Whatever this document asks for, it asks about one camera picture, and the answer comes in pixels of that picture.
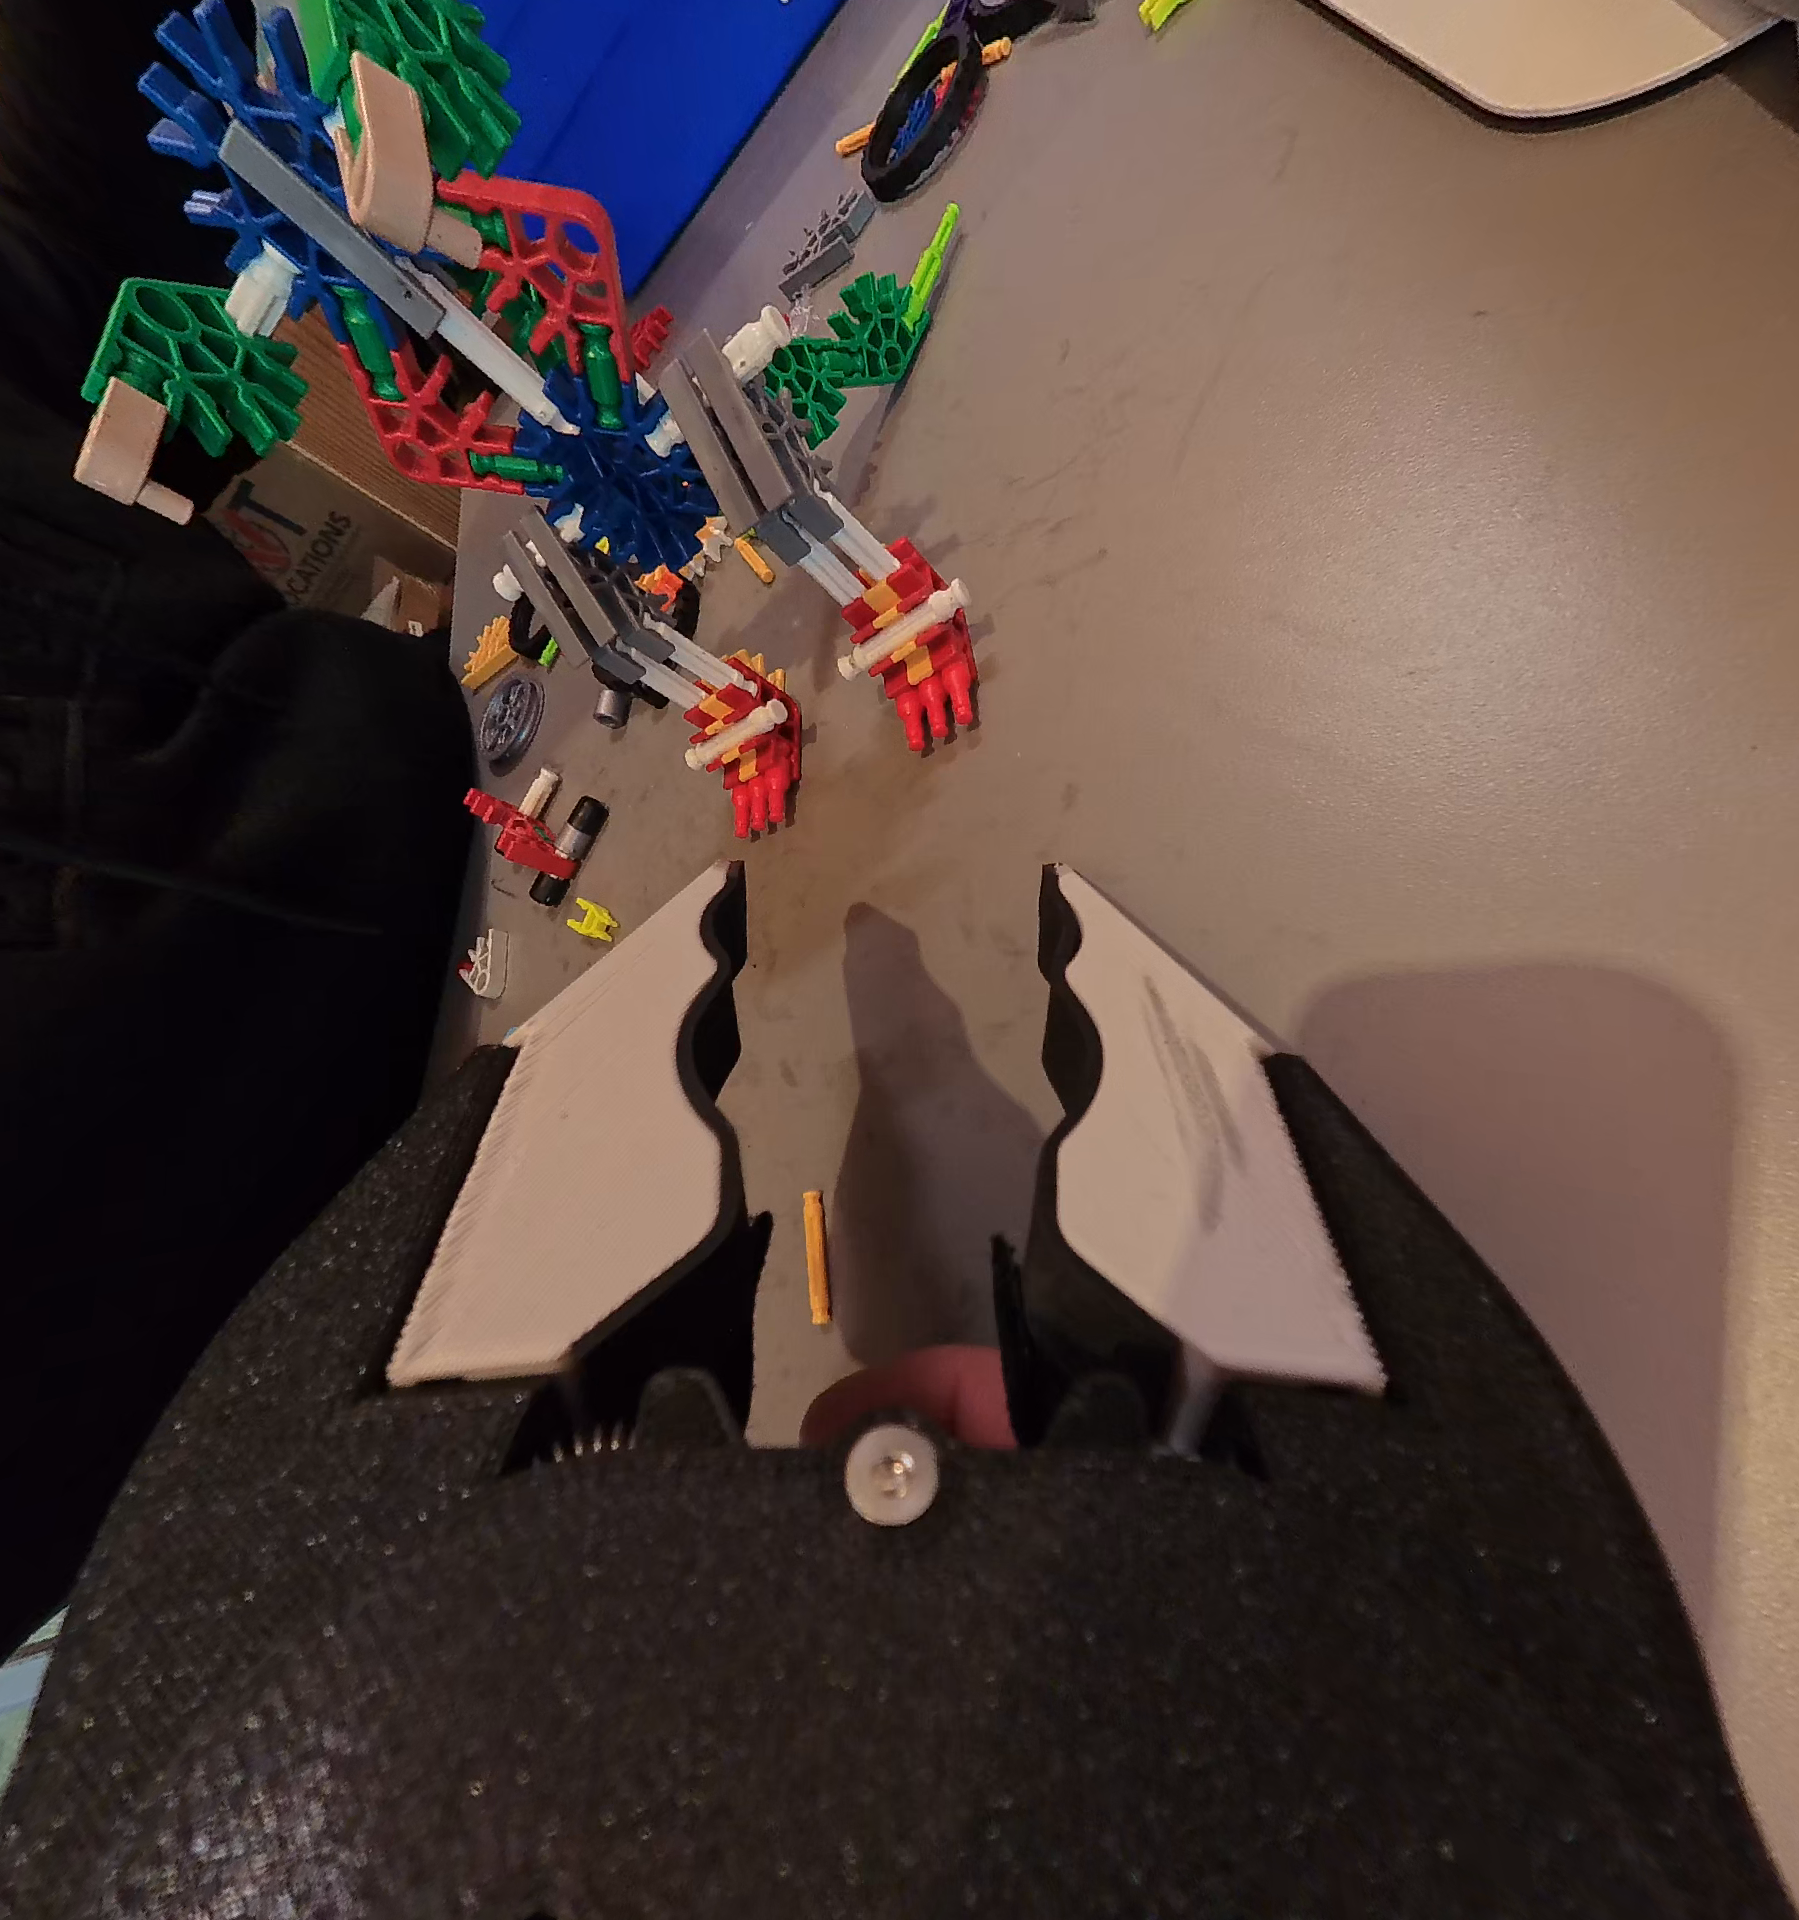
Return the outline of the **green fan connector assembly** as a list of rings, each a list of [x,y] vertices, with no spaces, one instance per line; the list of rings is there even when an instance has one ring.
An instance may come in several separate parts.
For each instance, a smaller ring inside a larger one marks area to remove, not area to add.
[[[837,428],[849,389],[897,386],[909,373],[959,215],[959,203],[945,203],[911,275],[863,271],[845,282],[819,331],[799,331],[789,310],[765,306],[723,343],[735,377],[783,395],[819,446]]]

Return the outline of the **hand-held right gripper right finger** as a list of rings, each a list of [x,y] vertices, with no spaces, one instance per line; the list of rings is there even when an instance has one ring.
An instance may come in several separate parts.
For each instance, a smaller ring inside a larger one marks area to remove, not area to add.
[[[1199,1452],[1222,1388],[1378,1397],[1386,1371],[1272,1091],[1270,1043],[1075,868],[1043,868],[1039,1148],[995,1264],[1013,1437],[1107,1390],[1143,1448]]]

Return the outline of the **large black toy tyre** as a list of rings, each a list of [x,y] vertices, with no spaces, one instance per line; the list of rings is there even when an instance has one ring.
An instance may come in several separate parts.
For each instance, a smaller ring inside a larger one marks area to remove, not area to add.
[[[971,26],[947,16],[871,122],[861,154],[869,196],[895,203],[929,179],[971,130],[985,87],[981,41]]]

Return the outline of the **dark grey connector piece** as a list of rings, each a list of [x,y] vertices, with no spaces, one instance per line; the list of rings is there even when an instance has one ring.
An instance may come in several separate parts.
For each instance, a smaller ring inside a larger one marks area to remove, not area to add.
[[[777,284],[781,297],[795,301],[827,277],[837,275],[851,262],[863,227],[875,209],[877,201],[863,185],[845,191],[825,207],[785,260]]]

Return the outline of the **white monitor stand base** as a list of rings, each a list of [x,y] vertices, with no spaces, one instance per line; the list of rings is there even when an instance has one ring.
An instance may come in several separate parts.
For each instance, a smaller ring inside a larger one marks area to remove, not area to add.
[[[1558,119],[1698,73],[1776,16],[1738,1],[1330,1],[1346,26],[1486,113]]]

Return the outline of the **person's right hand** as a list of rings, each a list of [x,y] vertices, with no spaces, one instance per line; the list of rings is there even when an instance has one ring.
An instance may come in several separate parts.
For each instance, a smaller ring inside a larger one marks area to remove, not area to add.
[[[835,1379],[809,1403],[799,1443],[833,1443],[887,1412],[919,1415],[965,1446],[1015,1446],[1001,1353],[967,1343],[911,1349]]]

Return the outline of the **colourful construction toy model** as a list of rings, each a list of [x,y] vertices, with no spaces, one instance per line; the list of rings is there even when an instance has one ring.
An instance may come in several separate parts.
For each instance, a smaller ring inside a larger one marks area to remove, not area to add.
[[[877,688],[913,753],[975,719],[967,588],[843,503],[783,395],[739,381],[701,331],[627,315],[599,201],[501,176],[519,119],[469,3],[225,3],[171,12],[139,82],[153,152],[213,173],[185,215],[229,235],[227,287],[131,277],[97,340],[75,475],[177,524],[151,480],[177,433],[265,453],[299,425],[287,317],[315,308],[385,456],[419,484],[499,495],[495,590],[545,614],[559,656],[689,727],[741,840],[785,822],[803,719],[779,669],[709,652],[687,610],[751,538],[811,577],[847,638],[835,672]]]

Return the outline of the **red toy piece assembly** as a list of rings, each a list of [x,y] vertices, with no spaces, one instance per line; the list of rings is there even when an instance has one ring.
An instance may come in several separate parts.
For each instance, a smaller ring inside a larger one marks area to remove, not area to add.
[[[565,902],[575,874],[609,820],[607,803],[597,796],[581,793],[565,822],[557,827],[549,826],[547,808],[559,784],[561,774],[541,766],[519,801],[507,801],[477,786],[463,793],[467,810],[481,823],[495,827],[493,851],[533,875],[527,895],[547,908]]]

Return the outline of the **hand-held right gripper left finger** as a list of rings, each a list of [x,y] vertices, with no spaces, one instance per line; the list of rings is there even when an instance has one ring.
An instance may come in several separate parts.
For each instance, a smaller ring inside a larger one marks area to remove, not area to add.
[[[771,1219],[719,1091],[739,1055],[739,860],[695,875],[497,1047],[483,1125],[385,1383],[555,1379],[581,1436],[649,1379],[713,1379],[743,1434]]]

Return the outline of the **blue plastic bin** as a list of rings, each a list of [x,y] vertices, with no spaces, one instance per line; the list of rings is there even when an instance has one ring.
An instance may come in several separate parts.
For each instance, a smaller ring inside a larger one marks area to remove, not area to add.
[[[509,179],[607,212],[623,287],[671,247],[837,1],[479,1],[521,125]]]

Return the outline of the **printed cardboard box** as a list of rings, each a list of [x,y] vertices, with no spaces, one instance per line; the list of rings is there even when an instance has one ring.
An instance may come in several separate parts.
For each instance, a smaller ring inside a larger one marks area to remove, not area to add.
[[[455,529],[433,532],[383,491],[275,443],[217,491],[205,519],[289,605],[423,633],[451,612]]]

